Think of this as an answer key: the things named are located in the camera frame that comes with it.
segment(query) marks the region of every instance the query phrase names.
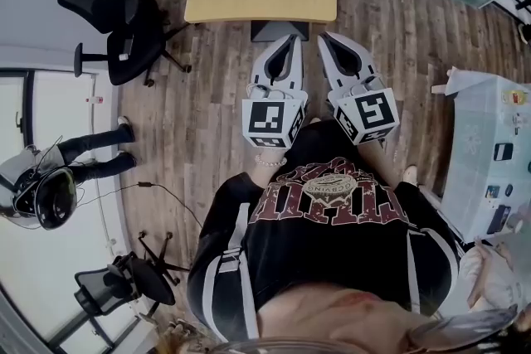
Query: black cable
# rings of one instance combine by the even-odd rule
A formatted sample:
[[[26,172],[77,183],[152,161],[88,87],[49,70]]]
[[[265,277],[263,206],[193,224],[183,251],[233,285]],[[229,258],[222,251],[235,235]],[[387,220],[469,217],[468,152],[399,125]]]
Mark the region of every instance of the black cable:
[[[83,198],[85,197],[85,188],[84,187],[81,187],[80,185],[79,186],[76,186],[77,189],[81,189],[83,191],[83,195],[81,195],[81,198],[78,199],[77,203],[79,204],[81,201],[83,201]]]
[[[105,193],[104,195],[100,195],[94,199],[91,199],[90,201],[87,201],[87,202],[84,202],[82,204],[79,204],[76,206],[76,209],[79,208],[80,206],[83,206],[83,205],[87,205],[87,204],[90,204],[91,202],[94,202],[94,201],[97,201],[98,199],[101,199],[101,198],[105,198],[106,196],[108,195],[112,195],[113,193],[116,193],[116,192],[120,192],[120,191],[124,191],[125,189],[129,189],[130,187],[135,187],[135,186],[138,186],[139,184],[136,183],[134,185],[130,185],[130,186],[126,186],[126,187],[122,187],[120,189],[117,189],[115,191],[112,191],[112,192],[109,192],[109,193]]]
[[[179,197],[177,195],[175,195],[173,192],[171,192],[167,187],[163,186],[163,185],[159,185],[158,183],[151,183],[151,182],[138,182],[134,185],[130,185],[130,186],[126,186],[126,187],[122,187],[120,189],[117,189],[116,191],[112,191],[112,192],[109,192],[109,193],[105,193],[104,195],[101,195],[101,196],[98,196],[90,201],[87,201],[87,202],[84,202],[82,204],[78,204],[76,208],[79,208],[80,206],[83,206],[83,205],[87,205],[87,204],[90,204],[91,202],[94,202],[94,201],[97,201],[98,199],[100,198],[103,198],[105,196],[108,196],[108,195],[112,195],[113,193],[116,193],[116,192],[120,192],[120,191],[124,191],[125,189],[129,189],[130,187],[135,187],[135,186],[138,186],[138,187],[153,187],[153,186],[156,186],[156,187],[162,187],[162,189],[164,189],[167,193],[169,193],[171,196],[173,196],[175,199],[177,199],[177,201],[179,201],[179,203],[184,206],[185,209],[188,210],[188,212],[190,212],[190,214],[192,214],[192,217],[194,218],[194,220],[197,222],[197,224],[199,225],[199,227],[202,229],[202,225],[201,225],[201,222],[197,219],[196,215],[193,213],[192,210],[190,210],[190,208],[188,208],[183,201],[181,201],[179,199]]]
[[[177,199],[179,201],[179,203],[184,206],[184,208],[186,208],[188,211],[190,211],[190,214],[192,214],[192,217],[195,219],[195,221],[199,224],[199,227],[202,228],[202,225],[201,223],[199,222],[199,220],[197,219],[196,215],[193,213],[192,210],[190,210],[190,208],[188,208],[186,205],[184,205],[184,202],[181,201],[177,195],[175,195],[174,193],[172,193],[167,187],[163,186],[163,185],[159,185],[158,183],[150,183],[150,182],[139,182],[139,187],[153,187],[153,186],[157,186],[157,187],[162,187],[162,189],[164,189],[167,193],[169,193],[171,196],[173,196],[175,199]]]

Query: office chair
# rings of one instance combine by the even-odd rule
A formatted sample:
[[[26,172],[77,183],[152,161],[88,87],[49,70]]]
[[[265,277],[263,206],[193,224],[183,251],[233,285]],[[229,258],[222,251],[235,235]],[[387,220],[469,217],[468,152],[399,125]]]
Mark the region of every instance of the office chair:
[[[155,303],[147,314],[151,318],[160,303],[174,305],[175,297],[167,278],[174,286],[180,282],[169,274],[169,270],[188,272],[189,269],[168,264],[164,261],[168,242],[173,234],[168,232],[160,255],[144,243],[146,232],[142,231],[139,240],[151,260],[140,259],[134,252],[118,256],[113,264],[105,269],[84,271],[75,275],[80,286],[74,296],[88,318],[106,316],[117,307],[140,298],[142,295]]]
[[[154,84],[149,78],[153,63],[164,56],[180,71],[188,73],[191,66],[182,66],[166,51],[166,42],[188,24],[164,32],[167,13],[158,9],[155,0],[57,0],[107,38],[107,54],[86,54],[83,43],[77,45],[74,56],[74,74],[81,75],[83,62],[107,61],[110,82],[122,85],[146,72],[144,85]]]

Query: hand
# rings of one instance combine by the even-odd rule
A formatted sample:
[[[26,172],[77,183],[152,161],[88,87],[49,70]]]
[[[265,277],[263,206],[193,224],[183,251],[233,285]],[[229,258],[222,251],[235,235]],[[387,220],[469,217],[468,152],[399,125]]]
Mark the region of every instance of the hand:
[[[485,248],[485,246],[483,245],[483,242],[481,241],[480,238],[475,238],[474,239],[474,243],[475,243],[475,246],[477,247],[477,249],[480,252],[481,257],[483,259],[491,259],[492,258],[492,254],[490,253],[489,250],[487,250]]]

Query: black and white marker cube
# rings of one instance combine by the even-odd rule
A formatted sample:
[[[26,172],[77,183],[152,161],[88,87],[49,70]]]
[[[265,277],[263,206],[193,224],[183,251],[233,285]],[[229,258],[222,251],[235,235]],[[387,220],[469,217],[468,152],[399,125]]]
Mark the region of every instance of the black and white marker cube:
[[[291,148],[304,121],[302,99],[244,99],[243,136],[257,148]]]
[[[400,124],[392,89],[338,99],[334,117],[355,145],[385,138]]]

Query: helmet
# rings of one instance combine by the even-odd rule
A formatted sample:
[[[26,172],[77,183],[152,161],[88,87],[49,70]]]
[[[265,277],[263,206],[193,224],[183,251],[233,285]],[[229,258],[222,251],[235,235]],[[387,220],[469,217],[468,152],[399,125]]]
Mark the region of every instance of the helmet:
[[[23,227],[53,230],[65,224],[77,205],[76,183],[68,167],[60,167],[43,175],[31,174],[17,182],[12,214],[4,214]]]

